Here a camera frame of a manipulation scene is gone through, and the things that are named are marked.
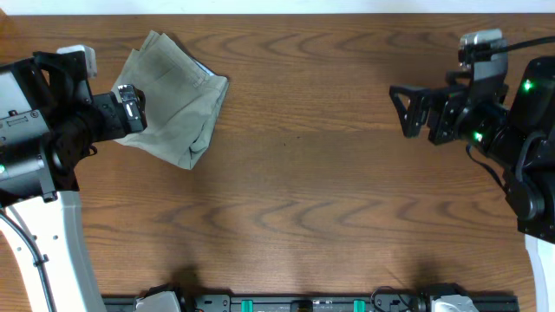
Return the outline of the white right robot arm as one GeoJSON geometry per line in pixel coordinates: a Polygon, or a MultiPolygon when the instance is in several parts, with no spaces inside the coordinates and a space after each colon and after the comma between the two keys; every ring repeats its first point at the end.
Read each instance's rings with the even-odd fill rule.
{"type": "Polygon", "coordinates": [[[504,107],[507,61],[449,72],[438,89],[392,86],[405,137],[429,128],[435,145],[464,140],[498,164],[496,183],[517,217],[532,263],[539,311],[554,309],[554,59],[531,60],[514,102],[504,107]]]}

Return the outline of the khaki shorts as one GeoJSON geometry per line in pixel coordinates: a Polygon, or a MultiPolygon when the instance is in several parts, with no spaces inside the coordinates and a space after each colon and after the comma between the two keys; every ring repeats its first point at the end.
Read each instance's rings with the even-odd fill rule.
{"type": "Polygon", "coordinates": [[[167,34],[150,31],[127,58],[112,90],[132,84],[146,97],[147,128],[116,142],[191,170],[207,151],[229,81],[187,54],[167,34]]]}

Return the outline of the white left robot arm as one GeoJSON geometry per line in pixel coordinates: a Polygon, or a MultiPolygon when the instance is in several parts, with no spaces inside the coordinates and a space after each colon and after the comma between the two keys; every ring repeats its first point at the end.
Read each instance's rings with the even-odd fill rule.
{"type": "Polygon", "coordinates": [[[93,96],[86,82],[62,98],[1,120],[1,231],[33,310],[112,311],[123,302],[101,297],[74,168],[95,142],[144,130],[144,99],[131,85],[93,96]]]}

